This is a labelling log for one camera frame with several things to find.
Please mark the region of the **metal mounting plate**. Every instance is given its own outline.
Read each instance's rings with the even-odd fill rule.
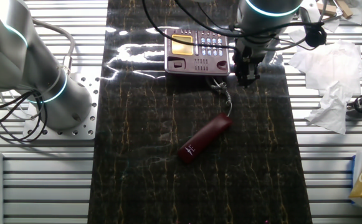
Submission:
[[[71,74],[71,78],[76,82],[83,84],[92,97],[91,111],[87,118],[78,126],[65,130],[54,131],[46,127],[46,132],[42,134],[38,140],[90,140],[95,138],[96,131],[96,118],[98,111],[98,99],[99,99],[99,87],[100,87],[100,74]],[[37,110],[34,106],[29,106],[29,114],[36,114]],[[30,130],[33,130],[37,124],[37,119],[33,121],[26,121],[23,129],[23,136],[27,136]],[[38,127],[36,133],[34,133],[29,139],[32,139],[40,133],[42,125]]]

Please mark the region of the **black marble surface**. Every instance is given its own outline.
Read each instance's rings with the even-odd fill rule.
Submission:
[[[147,4],[160,26],[200,29],[173,1]],[[221,25],[236,18],[237,1],[203,6]],[[228,77],[234,124],[186,165],[177,150],[226,99],[165,74],[141,1],[109,1],[107,26],[88,223],[312,223],[280,56],[247,88]]]

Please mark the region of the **bolt hole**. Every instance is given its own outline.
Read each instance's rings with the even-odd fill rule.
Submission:
[[[71,117],[73,117],[74,120],[81,122],[80,115],[78,115],[77,113],[72,114]]]

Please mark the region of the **yellow display screen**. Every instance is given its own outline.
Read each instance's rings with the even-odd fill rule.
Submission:
[[[191,36],[187,35],[173,35],[174,39],[185,41],[188,43],[193,43],[193,39]],[[173,54],[177,55],[193,55],[193,46],[180,44],[178,42],[173,41]]]

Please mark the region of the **tissue paper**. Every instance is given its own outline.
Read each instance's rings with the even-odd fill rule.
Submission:
[[[339,40],[312,51],[299,51],[289,64],[305,72],[307,88],[327,90],[339,81],[353,93],[361,93],[362,59],[355,44]]]
[[[312,51],[299,51],[289,64],[305,72],[307,88],[325,91],[321,108],[313,110],[305,119],[345,134],[346,104],[354,94],[361,94],[362,59],[356,46],[339,40]]]
[[[305,119],[328,130],[345,134],[346,107],[351,97],[352,93],[345,91],[340,82],[336,82],[327,89],[320,101],[320,109],[311,111]]]
[[[304,0],[301,3],[301,7],[303,7],[308,11],[311,22],[319,21],[320,13],[316,0]],[[325,25],[323,25],[323,28],[335,32],[339,25],[340,25],[340,19],[333,19],[332,21],[326,21]]]
[[[362,25],[362,0],[344,0],[347,3],[348,7],[353,12],[353,15],[346,19],[342,17],[344,20]]]

